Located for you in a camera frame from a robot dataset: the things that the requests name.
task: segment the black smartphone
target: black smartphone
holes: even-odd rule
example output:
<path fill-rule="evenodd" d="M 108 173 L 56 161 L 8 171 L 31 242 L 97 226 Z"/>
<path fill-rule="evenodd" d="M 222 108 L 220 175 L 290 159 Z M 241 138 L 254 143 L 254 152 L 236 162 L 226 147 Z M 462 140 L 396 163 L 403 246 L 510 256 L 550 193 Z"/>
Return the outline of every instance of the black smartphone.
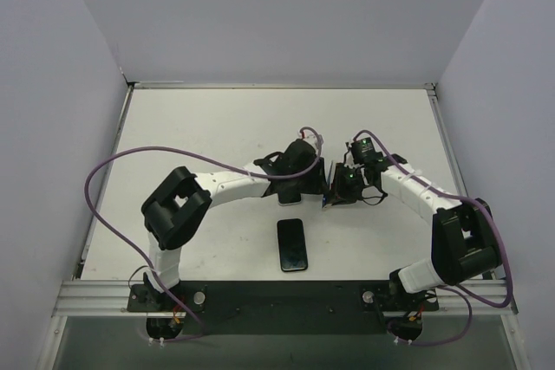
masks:
<path fill-rule="evenodd" d="M 299 218 L 279 220 L 277 233 L 281 270 L 283 272 L 307 270 L 309 259 L 304 243 L 303 222 Z"/>

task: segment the screw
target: screw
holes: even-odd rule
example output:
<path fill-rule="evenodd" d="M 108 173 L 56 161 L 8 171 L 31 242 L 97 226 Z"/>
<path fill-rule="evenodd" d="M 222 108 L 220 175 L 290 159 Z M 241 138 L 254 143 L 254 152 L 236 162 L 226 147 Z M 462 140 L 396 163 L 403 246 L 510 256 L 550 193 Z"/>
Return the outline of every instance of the screw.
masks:
<path fill-rule="evenodd" d="M 206 299 L 206 295 L 202 292 L 197 292 L 193 296 L 193 301 L 197 305 L 202 305 L 203 303 L 205 303 L 205 299 Z"/>
<path fill-rule="evenodd" d="M 362 300 L 364 303 L 372 303 L 374 301 L 374 294 L 367 290 L 362 294 Z"/>

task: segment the metal frame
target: metal frame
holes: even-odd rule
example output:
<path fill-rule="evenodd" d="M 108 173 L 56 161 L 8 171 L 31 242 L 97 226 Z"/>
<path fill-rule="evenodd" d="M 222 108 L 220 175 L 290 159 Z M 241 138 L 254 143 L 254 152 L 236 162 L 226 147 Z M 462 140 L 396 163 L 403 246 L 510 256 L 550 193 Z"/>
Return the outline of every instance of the metal frame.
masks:
<path fill-rule="evenodd" d="M 131 283 L 138 284 L 142 282 L 132 281 Z M 466 281 L 464 284 L 477 294 L 487 296 L 493 301 L 500 302 L 505 297 L 505 281 L 473 279 Z M 171 312 L 129 313 L 127 311 L 128 299 L 129 287 L 127 282 L 67 281 L 62 284 L 53 316 L 172 316 Z M 456 294 L 438 289 L 438 301 L 440 303 L 440 310 L 429 312 L 428 314 L 445 316 L 468 315 L 467 305 Z M 513 314 L 513 310 L 510 307 L 495 309 L 474 299 L 470 301 L 473 306 L 473 312 L 476 315 Z M 399 315 L 398 313 L 384 314 L 386 316 Z"/>
<path fill-rule="evenodd" d="M 127 111 L 131 102 L 134 88 L 139 89 L 150 89 L 150 88 L 299 88 L 299 89 L 361 89 L 370 88 L 365 86 L 360 87 L 345 87 L 345 86 L 287 86 L 287 85 L 257 85 L 257 84 L 242 84 L 233 86 L 221 86 L 221 85 L 186 85 L 183 82 L 168 82 L 168 83 L 148 83 L 142 82 L 137 83 L 134 86 L 130 86 L 127 91 L 127 96 L 124 102 L 124 106 L 121 110 L 121 116 L 118 124 L 118 129 L 114 138 L 114 146 L 112 153 L 117 151 L 117 146 L 121 137 L 121 132 L 125 124 L 125 119 L 127 117 Z M 393 86 L 383 86 L 372 88 L 394 88 Z M 463 195 L 467 195 L 467 190 L 460 174 L 460 169 L 457 164 L 456 158 L 454 156 L 453 148 L 449 142 L 447 131 L 441 117 L 441 111 L 438 105 L 437 96 L 435 94 L 435 85 L 426 84 L 424 86 L 400 86 L 400 88 L 424 88 L 428 92 L 428 97 L 432 111 L 434 113 L 435 121 L 440 132 L 441 141 L 444 146 L 444 150 L 447 155 L 447 161 L 453 174 L 454 182 L 457 187 L 457 191 Z M 110 169 L 108 168 L 102 178 L 101 191 L 97 200 L 97 204 L 101 204 L 103 199 L 106 186 L 109 179 Z M 84 244 L 82 252 L 82 261 L 85 260 L 88 245 L 90 244 L 90 239 L 92 237 L 92 229 L 94 226 L 94 220 L 88 228 L 88 236 Z M 470 280 L 464 283 L 465 286 L 470 288 L 473 292 L 478 295 L 485 296 L 493 301 L 500 301 L 506 293 L 506 284 L 502 280 Z M 56 355 L 62 341 L 62 335 L 65 328 L 66 320 L 71 316 L 117 316 L 117 317 L 137 317 L 137 316 L 147 316 L 147 317 L 161 317 L 170 316 L 170 313 L 129 313 L 127 311 L 127 300 L 129 296 L 129 288 L 127 282 L 123 281 L 68 281 L 63 282 L 60 294 L 58 296 L 57 302 L 55 304 L 53 316 L 50 321 L 49 329 L 47 332 L 46 340 L 42 346 L 42 352 L 37 363 L 37 369 L 46 370 L 51 369 L 55 365 Z M 530 363 L 526 355 L 524 348 L 524 342 L 520 334 L 519 324 L 517 317 L 515 315 L 516 308 L 514 306 L 495 309 L 490 308 L 474 299 L 469 299 L 472 306 L 473 312 L 476 315 L 500 315 L 503 322 L 504 329 L 506 331 L 506 338 L 508 345 L 513 354 L 513 359 L 515 366 L 519 370 L 529 370 Z M 450 292 L 438 290 L 438 301 L 440 303 L 440 310 L 437 312 L 430 312 L 429 314 L 435 316 L 456 316 L 456 315 L 466 315 L 467 306 L 466 304 L 455 294 Z M 396 313 L 385 313 L 388 315 L 397 315 Z"/>
<path fill-rule="evenodd" d="M 457 163 L 457 159 L 455 158 L 455 155 L 454 155 L 454 150 L 451 147 L 451 142 L 449 141 L 449 138 L 447 136 L 447 129 L 445 128 L 443 117 L 441 116 L 441 110 L 438 103 L 437 94 L 435 93 L 435 85 L 432 84 L 430 88 L 427 88 L 427 91 L 428 91 L 428 98 L 430 100 L 430 106 L 432 107 L 432 112 L 434 113 L 435 122 L 440 131 L 441 142 L 443 143 L 443 148 L 445 150 L 445 154 L 447 155 L 449 168 L 451 169 L 455 186 L 457 187 L 457 192 L 459 192 L 461 195 L 468 195 L 467 188 L 465 187 L 465 183 L 462 178 L 462 174 L 460 172 L 459 164 Z M 528 359 L 528 355 L 526 353 L 526 349 L 524 346 L 524 339 L 520 335 L 520 326 L 515 314 L 516 312 L 518 312 L 518 310 L 516 308 L 516 304 L 514 300 L 512 304 L 513 304 L 514 313 L 509 315 L 505 315 L 505 314 L 499 314 L 499 315 L 501 315 L 501 321 L 503 323 L 503 328 L 505 329 L 507 342 L 509 344 L 509 348 L 511 349 L 515 366 L 519 370 L 529 370 L 531 369 L 530 361 Z M 498 309 L 494 309 L 494 308 L 490 308 L 490 309 L 493 309 L 495 312 L 499 312 Z"/>
<path fill-rule="evenodd" d="M 134 86 L 130 85 L 127 88 L 125 100 L 123 101 L 123 107 L 121 108 L 120 118 L 118 120 L 118 127 L 115 132 L 114 144 L 112 145 L 110 156 L 114 155 L 118 150 L 118 145 L 120 144 L 121 132 L 123 131 L 123 125 L 125 124 L 127 113 L 129 111 L 129 106 L 131 105 L 131 99 L 133 98 L 133 91 L 134 91 Z M 108 168 L 106 168 L 106 170 L 104 171 L 104 174 L 102 175 L 101 189 L 98 193 L 98 198 L 95 201 L 96 207 L 100 207 L 102 204 L 102 200 L 104 199 L 104 194 L 106 193 L 106 187 L 108 185 L 108 180 L 110 178 L 111 171 L 112 171 L 112 164 L 109 164 Z M 78 272 L 82 270 L 82 266 L 84 265 L 85 260 L 87 259 L 88 248 L 90 247 L 90 243 L 93 239 L 93 229 L 95 228 L 96 222 L 97 222 L 96 217 L 92 217 L 91 222 L 88 226 L 87 238 L 85 239 L 85 243 L 83 245 L 83 249 L 81 253 L 81 259 L 79 263 L 79 266 L 81 267 L 78 266 L 77 268 Z"/>

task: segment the black mounting plate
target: black mounting plate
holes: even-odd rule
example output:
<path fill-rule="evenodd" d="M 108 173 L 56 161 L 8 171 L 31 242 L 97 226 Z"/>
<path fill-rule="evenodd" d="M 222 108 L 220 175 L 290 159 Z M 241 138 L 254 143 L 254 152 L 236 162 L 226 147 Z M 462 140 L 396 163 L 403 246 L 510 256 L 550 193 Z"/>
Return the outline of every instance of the black mounting plate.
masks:
<path fill-rule="evenodd" d="M 366 303 L 362 294 L 374 294 Z M 389 281 L 189 281 L 173 287 L 191 310 L 199 314 L 208 334 L 383 334 L 383 312 L 416 310 L 420 299 L 394 303 Z M 193 296 L 205 294 L 197 305 Z M 424 302 L 426 311 L 439 309 Z M 171 311 L 156 303 L 147 287 L 135 284 L 128 312 Z M 183 334 L 197 334 L 198 324 L 182 320 Z"/>

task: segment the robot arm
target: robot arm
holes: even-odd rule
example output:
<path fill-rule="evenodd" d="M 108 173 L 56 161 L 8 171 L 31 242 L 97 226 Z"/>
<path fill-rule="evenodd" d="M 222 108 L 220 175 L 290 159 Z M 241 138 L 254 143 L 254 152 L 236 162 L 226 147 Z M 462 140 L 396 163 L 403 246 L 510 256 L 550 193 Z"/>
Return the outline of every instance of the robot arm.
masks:
<path fill-rule="evenodd" d="M 430 187 L 444 190 L 394 154 L 392 157 L 406 172 L 399 169 L 375 150 L 371 138 L 354 141 L 348 145 L 348 152 L 353 164 L 336 164 L 324 205 L 352 204 L 363 199 L 363 189 L 375 187 L 401 200 L 432 227 L 431 255 L 390 275 L 392 289 L 399 296 L 443 284 L 455 285 L 501 264 L 495 236 L 478 209 L 439 196 Z M 487 204 L 480 202 L 489 211 Z"/>
<path fill-rule="evenodd" d="M 164 286 L 172 288 L 180 282 L 181 247 L 193 238 L 208 209 L 280 192 L 324 194 L 327 185 L 322 158 L 302 177 L 257 176 L 280 177 L 301 172 L 315 162 L 316 148 L 315 136 L 295 140 L 284 153 L 273 153 L 244 166 L 251 175 L 230 171 L 191 173 L 184 166 L 174 169 L 141 208 L 149 231 L 148 255 Z M 164 292 L 151 270 L 147 272 L 146 284 L 158 293 Z"/>

